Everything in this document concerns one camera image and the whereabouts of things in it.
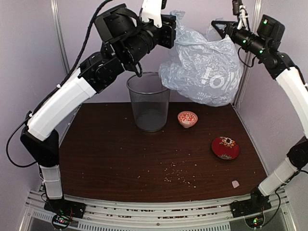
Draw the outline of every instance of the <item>translucent plastic bag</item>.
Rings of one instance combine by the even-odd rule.
[[[214,28],[203,36],[181,24],[185,12],[171,14],[177,16],[177,37],[171,60],[159,68],[163,85],[197,103],[215,107],[231,103],[243,71],[230,37],[210,42],[206,38],[215,40]]]

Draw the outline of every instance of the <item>red round container lid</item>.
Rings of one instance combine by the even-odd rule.
[[[216,156],[224,160],[233,160],[240,154],[240,147],[229,137],[217,137],[212,142],[212,150]]]

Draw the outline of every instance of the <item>light purple wall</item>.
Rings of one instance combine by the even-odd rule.
[[[50,0],[3,0],[0,3],[0,230],[17,230],[30,189],[39,185],[38,167],[14,167],[5,143],[29,110],[64,78]],[[33,161],[12,139],[10,153],[19,164]]]
[[[102,0],[65,0],[59,1],[61,25],[64,34],[64,43],[70,65],[72,65],[80,51],[89,21]],[[143,0],[115,0],[107,4],[106,11],[113,6],[126,3],[127,7],[139,13]],[[254,0],[247,0],[249,13],[252,15]],[[168,0],[163,13],[168,14],[171,10],[183,10],[186,15],[183,23],[200,32],[205,32],[210,22],[216,18],[224,17],[226,20],[236,20],[232,15],[231,0]],[[92,29],[87,48],[83,58],[88,57],[101,47],[101,39],[95,28]],[[160,64],[168,60],[168,49],[156,47],[149,55],[145,56],[141,64],[144,71],[157,71]],[[129,102],[126,80],[132,76],[131,72],[121,74],[115,83],[109,86],[99,95],[88,102]],[[172,101],[185,101],[177,92],[171,94]]]
[[[289,54],[308,80],[308,2],[264,1],[263,13],[282,22],[285,34],[279,48]],[[285,158],[289,149],[304,136],[300,121],[287,96],[271,79],[263,65],[253,68],[240,116],[248,127],[269,172]],[[298,221],[298,230],[307,230],[308,176],[300,174],[286,187]]]

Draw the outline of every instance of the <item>dark brown tabletop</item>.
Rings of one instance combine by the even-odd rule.
[[[179,124],[184,110],[198,115],[194,127]],[[219,136],[237,141],[237,159],[213,154],[211,142]],[[156,133],[136,127],[130,103],[83,104],[61,145],[60,168],[64,193],[123,202],[244,195],[266,177],[232,106],[196,103],[170,103],[167,125]]]

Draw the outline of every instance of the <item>wire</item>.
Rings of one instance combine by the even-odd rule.
[[[25,119],[25,120],[24,120],[24,121],[12,132],[12,134],[11,134],[10,137],[8,138],[8,141],[6,142],[6,147],[5,147],[6,155],[7,155],[8,159],[9,159],[9,161],[10,161],[13,165],[15,165],[16,167],[26,168],[26,167],[30,167],[30,166],[32,166],[32,165],[34,165],[34,164],[37,163],[36,161],[34,161],[33,163],[28,164],[28,165],[19,165],[19,164],[15,163],[15,162],[11,159],[10,154],[9,154],[9,144],[10,144],[10,141],[11,141],[12,137],[13,137],[13,136],[15,135],[15,133],[22,127],[22,125],[24,125],[24,123],[27,122],[29,119],[30,119],[30,117],[28,117],[27,119]]]
[[[238,51],[237,51],[237,55],[239,56],[239,59],[240,59],[240,61],[245,65],[245,66],[247,66],[247,67],[253,67],[254,65],[255,65],[255,59],[256,59],[256,57],[257,56],[255,56],[255,57],[253,57],[253,59],[252,59],[252,63],[251,63],[251,66],[249,66],[247,63],[245,63],[242,59],[241,59],[241,56],[240,56],[240,50],[242,49],[242,47],[240,47],[239,49],[238,49]]]
[[[262,228],[263,228],[264,226],[268,225],[268,224],[274,219],[274,217],[277,215],[277,213],[278,213],[278,211],[279,211],[279,209],[280,209],[281,198],[280,198],[279,194],[277,193],[277,191],[278,191],[279,189],[280,189],[280,188],[276,189],[276,191],[275,191],[275,194],[278,196],[278,199],[279,199],[279,204],[278,204],[277,210],[276,210],[276,212],[274,213],[274,215],[268,220],[268,222],[266,222],[264,225],[262,225]]]
[[[81,59],[81,56],[86,48],[86,45],[88,43],[88,40],[89,40],[89,37],[90,37],[90,33],[91,33],[91,29],[92,29],[92,26],[94,24],[94,21],[98,15],[98,13],[100,12],[100,10],[104,7],[104,5],[106,5],[107,3],[111,2],[113,0],[105,0],[104,2],[102,2],[99,7],[96,9],[95,13],[93,14],[91,20],[90,20],[90,23],[89,23],[89,26],[88,26],[88,29],[87,29],[87,32],[86,32],[86,37],[85,37],[85,40],[83,41],[83,44],[82,44],[82,47],[81,47],[81,50],[75,60],[75,63],[73,64],[72,68],[70,69],[70,71],[68,72],[68,74],[65,76],[65,78],[63,79],[63,81],[60,83],[60,86],[63,86],[63,84],[71,77],[72,73],[74,72],[74,70],[76,69],[80,59]],[[52,92],[50,92],[38,105],[37,107],[34,109],[33,111],[33,114],[35,114],[40,108],[41,106],[58,90],[59,88],[55,88],[54,90],[52,90]]]

